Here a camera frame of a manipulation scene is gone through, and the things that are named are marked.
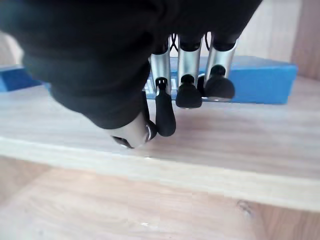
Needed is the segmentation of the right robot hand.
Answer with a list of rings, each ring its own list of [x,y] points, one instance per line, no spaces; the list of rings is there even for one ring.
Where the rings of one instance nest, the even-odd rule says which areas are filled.
[[[3,0],[0,29],[67,109],[134,149],[176,130],[169,37],[184,52],[229,52],[259,0]]]

